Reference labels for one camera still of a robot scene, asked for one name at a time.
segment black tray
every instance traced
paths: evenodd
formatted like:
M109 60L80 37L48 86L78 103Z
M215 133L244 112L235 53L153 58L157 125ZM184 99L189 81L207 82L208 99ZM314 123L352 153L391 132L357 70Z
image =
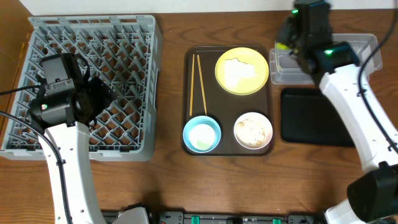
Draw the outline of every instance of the black tray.
M244 113L258 112L266 116L273 124L271 78L257 92L238 96L225 91L217 82L215 67L217 60L227 50L236 47L248 47L257 50L264 58L267 58L267 50L260 45L234 45L234 46L207 46L194 47L185 55L184 90L183 90L183 127L196 116L205 115L201 95L200 76L196 55L200 56L203 86L205 89L207 115L215 119L221 127L221 141L212 151L197 153L189 150L183 142L184 150L194 156L263 156L274 148L274 137L270 143L258 150L250 150L241 146L234 137L233 126L235 121ZM192 55L195 54L195 76L193 87L192 117L189 116Z
M280 132L283 140L354 146L336 109L320 90L286 88L280 95Z

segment gray plastic dish rack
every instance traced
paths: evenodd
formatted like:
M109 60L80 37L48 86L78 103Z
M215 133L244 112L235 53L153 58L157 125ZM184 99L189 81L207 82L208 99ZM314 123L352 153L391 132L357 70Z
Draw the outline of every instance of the gray plastic dish rack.
M98 161L148 161L154 154L157 75L163 38L153 16L31 17L34 27L18 87L39 85L42 57L81 54L91 76L117 94L90 131L90 158ZM85 69L82 61L80 68ZM34 90L16 93L11 114L25 119ZM37 136L8 121L0 156L45 160Z

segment pair of chopsticks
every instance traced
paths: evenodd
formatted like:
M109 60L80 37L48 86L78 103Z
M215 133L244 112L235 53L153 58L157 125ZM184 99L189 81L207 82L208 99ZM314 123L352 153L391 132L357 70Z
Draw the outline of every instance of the pair of chopsticks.
M199 76L200 76L200 85L201 85L201 96L203 98L203 105L205 105L205 115L207 116L207 109L206 109L206 98L205 98L205 89L203 87L203 77L201 75L201 66L200 66L200 57L198 57L198 66L199 66ZM195 54L193 54L192 57L192 73L191 73L191 103L190 103L190 109L189 109L189 116L192 116L192 104L193 104L193 77L195 73Z

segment yellow bowl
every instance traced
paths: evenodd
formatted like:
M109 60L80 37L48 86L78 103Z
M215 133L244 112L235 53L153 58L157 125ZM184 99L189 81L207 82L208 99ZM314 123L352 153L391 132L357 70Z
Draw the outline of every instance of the yellow bowl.
M254 77L242 77L233 88L226 85L225 60L238 59L249 65L253 65L256 71ZM267 82L269 76L268 63L257 51L247 47L238 47L225 52L217 61L216 79L226 91L235 95L249 95L260 90Z

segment blue bowl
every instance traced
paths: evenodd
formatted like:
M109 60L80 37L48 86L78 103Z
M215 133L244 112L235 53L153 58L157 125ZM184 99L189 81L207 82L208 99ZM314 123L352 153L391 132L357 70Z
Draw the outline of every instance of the blue bowl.
M216 133L216 139L214 141L214 143L210 146L209 149L202 151L199 150L197 148L195 148L191 142L189 141L189 133L191 132L191 130L199 125L199 124L207 124L209 125L211 128L213 128L214 132ZM213 150L218 143L220 143L221 140L221 128L218 125L218 123L211 117L207 117L207 116L197 116L192 118L190 121L188 121L188 123L185 125L184 130L182 132L182 139L184 140L185 145L194 152L198 152L198 153L206 153L206 152L210 152L211 150Z

